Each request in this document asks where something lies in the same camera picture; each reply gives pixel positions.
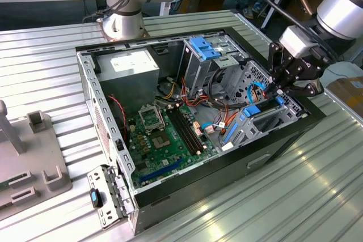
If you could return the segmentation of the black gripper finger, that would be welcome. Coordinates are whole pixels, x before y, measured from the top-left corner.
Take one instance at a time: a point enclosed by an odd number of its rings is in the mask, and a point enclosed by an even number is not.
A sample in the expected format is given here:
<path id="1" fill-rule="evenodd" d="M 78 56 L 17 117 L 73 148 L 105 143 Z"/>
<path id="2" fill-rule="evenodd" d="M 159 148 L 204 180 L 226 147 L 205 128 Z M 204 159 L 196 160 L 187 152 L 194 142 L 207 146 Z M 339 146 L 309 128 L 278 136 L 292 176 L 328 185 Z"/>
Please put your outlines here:
<path id="1" fill-rule="evenodd" d="M 286 94 L 292 94 L 292 61 L 293 57 L 279 42 L 270 43 L 269 47 L 269 85 L 268 92 L 275 93 L 280 90 Z"/>
<path id="2" fill-rule="evenodd" d="M 281 90 L 290 97 L 314 97 L 320 95 L 324 91 L 324 87 L 319 79 L 308 80 L 304 87 L 290 84 L 286 86 L 278 86 L 277 89 Z"/>

